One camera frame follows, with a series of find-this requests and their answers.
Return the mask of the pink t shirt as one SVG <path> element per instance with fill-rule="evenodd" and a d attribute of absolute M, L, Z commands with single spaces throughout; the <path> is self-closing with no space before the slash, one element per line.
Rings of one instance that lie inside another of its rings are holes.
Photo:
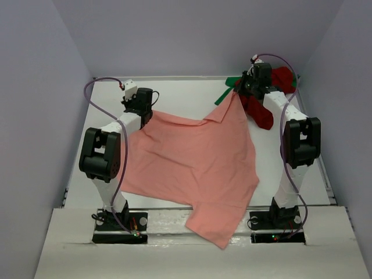
<path fill-rule="evenodd" d="M 186 227 L 226 248 L 259 183 L 239 96 L 231 92 L 202 120 L 155 112 L 128 139 L 121 190 L 190 205 Z"/>

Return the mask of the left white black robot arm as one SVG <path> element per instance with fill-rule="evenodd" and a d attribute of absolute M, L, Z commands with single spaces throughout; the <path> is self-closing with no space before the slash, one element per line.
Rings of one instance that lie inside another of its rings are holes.
<path fill-rule="evenodd" d="M 120 193 L 128 162 L 128 136 L 144 128 L 153 116 L 156 103 L 153 95 L 160 93 L 150 88 L 122 85 L 124 112 L 101 128 L 88 128 L 84 134 L 78 166 L 96 186 L 103 203 L 102 216 L 94 216 L 101 223 L 139 236 L 130 229 L 130 213 L 126 198 Z"/>

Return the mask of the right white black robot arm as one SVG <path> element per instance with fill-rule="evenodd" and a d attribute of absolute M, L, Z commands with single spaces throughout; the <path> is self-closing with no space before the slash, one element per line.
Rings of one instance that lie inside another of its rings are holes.
<path fill-rule="evenodd" d="M 321 121 L 308 117 L 286 97 L 272 81 L 269 63 L 259 58 L 243 71 L 235 83 L 244 111 L 266 130 L 279 118 L 280 155 L 284 166 L 278 190 L 266 212 L 252 212 L 248 225 L 252 230 L 287 230 L 297 233 L 305 217 L 300 217 L 298 202 L 304 202 L 300 188 L 306 172 L 320 156 Z"/>

